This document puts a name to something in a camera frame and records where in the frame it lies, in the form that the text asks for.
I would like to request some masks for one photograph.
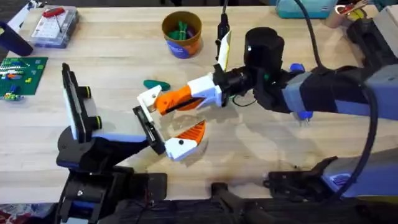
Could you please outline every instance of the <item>wooden tabletop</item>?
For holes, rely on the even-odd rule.
[[[55,163],[57,139],[68,126],[62,97],[61,64],[75,71],[80,85],[89,85],[99,108],[129,113],[145,91],[145,79],[169,82],[174,90],[213,71],[216,26],[220,7],[81,8],[81,19],[69,46],[35,49],[32,56],[49,57],[36,95],[23,103],[0,101],[0,203],[56,202],[68,171]],[[176,10],[197,14],[203,23],[203,48],[190,59],[177,59],[168,50],[161,23]],[[26,38],[42,13],[30,11],[20,33]],[[284,64],[315,66],[303,19],[281,19],[274,7],[228,8],[233,31],[229,69],[243,65],[244,35],[268,26],[285,39]],[[323,63],[336,68],[357,65],[350,44],[339,29],[313,20]],[[205,118],[205,146],[183,162],[157,156],[151,148],[122,162],[138,172],[165,172],[168,198],[207,198],[215,181],[229,183],[242,197],[266,197],[261,183],[272,170],[310,169],[329,156],[361,153],[368,118],[315,113],[310,126],[299,126],[291,114],[273,113],[259,105],[207,108],[175,114],[166,129],[175,131],[190,118]],[[375,151],[396,147],[397,123],[380,120]]]

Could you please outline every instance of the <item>orange cup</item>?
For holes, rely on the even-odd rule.
[[[168,33],[175,30],[178,22],[182,21],[195,30],[196,34],[186,40],[174,40],[168,37]],[[189,58],[200,48],[201,20],[199,17],[187,11],[177,11],[169,14],[163,20],[162,30],[166,43],[174,56],[178,58]]]

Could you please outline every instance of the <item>black plastic part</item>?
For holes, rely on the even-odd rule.
[[[229,32],[229,24],[228,24],[228,16],[226,13],[221,14],[221,21],[217,26],[217,56],[216,60],[218,60],[218,55],[220,54],[221,40],[223,37]]]
[[[285,198],[292,202],[322,202],[330,198],[333,191],[322,181],[321,176],[336,159],[336,156],[324,159],[310,171],[270,172],[263,184],[274,198]]]
[[[233,223],[248,224],[298,224],[288,218],[276,218],[262,210],[257,203],[248,202],[228,191],[226,183],[213,183],[211,197],[224,205],[226,213],[233,217]]]
[[[77,92],[83,99],[91,98],[91,88],[89,86],[79,86]]]
[[[75,73],[70,70],[66,63],[62,64],[62,81],[76,127],[77,141],[80,143],[90,142],[93,128],[90,125],[90,119],[83,102],[87,97],[84,94],[84,97],[81,95],[81,88],[77,83]]]
[[[285,41],[274,29],[257,27],[249,30],[245,36],[245,66],[261,69],[268,74],[270,82],[278,80],[284,45]]]
[[[100,116],[88,117],[88,123],[93,130],[99,130],[102,128],[102,120]]]
[[[255,76],[245,66],[224,72],[219,64],[214,65],[213,82],[221,88],[222,106],[226,106],[230,96],[245,95],[255,84]]]
[[[347,66],[322,74],[317,69],[312,72],[300,86],[300,94],[307,111],[337,113],[336,100],[368,103],[361,88],[342,77],[365,81],[372,74],[369,69]]]
[[[358,44],[365,58],[363,65],[372,71],[398,63],[386,40],[372,19],[358,19],[347,29],[348,38]]]
[[[266,110],[290,113],[291,110],[289,110],[286,105],[282,90],[285,88],[286,83],[296,76],[297,73],[288,73],[281,70],[278,75],[280,81],[272,83],[264,79],[264,72],[262,70],[256,70],[255,73],[258,81],[256,82],[256,86],[253,88],[253,94],[257,103]]]
[[[132,168],[118,166],[101,174],[70,170],[57,217],[63,222],[75,217],[97,223],[113,214],[121,200],[163,200],[166,192],[166,174],[135,174]]]
[[[57,165],[79,172],[98,174],[137,154],[148,145],[147,141],[111,142],[103,138],[79,143],[74,140],[68,127],[58,139]]]
[[[141,123],[142,128],[147,136],[147,141],[151,148],[158,153],[158,155],[163,154],[166,151],[166,147],[164,146],[164,142],[162,138],[159,136],[155,127],[148,121],[146,118],[142,108],[137,106],[132,109],[134,114],[138,117],[139,122]]]

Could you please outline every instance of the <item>green circuit board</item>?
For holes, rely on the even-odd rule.
[[[9,92],[11,85],[17,85],[18,95],[34,95],[42,78],[47,57],[5,58],[0,65],[0,96]],[[14,73],[19,79],[5,77],[4,72]]]

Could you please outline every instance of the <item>clear plastic container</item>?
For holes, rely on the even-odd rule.
[[[35,47],[51,47],[64,49],[79,21],[76,7],[73,6],[45,6],[44,10],[62,7],[65,12],[57,17],[41,17],[37,26],[30,34],[29,42]]]
[[[326,18],[338,0],[300,0],[310,18]],[[278,0],[276,11],[281,18],[304,18],[304,14],[294,0]]]

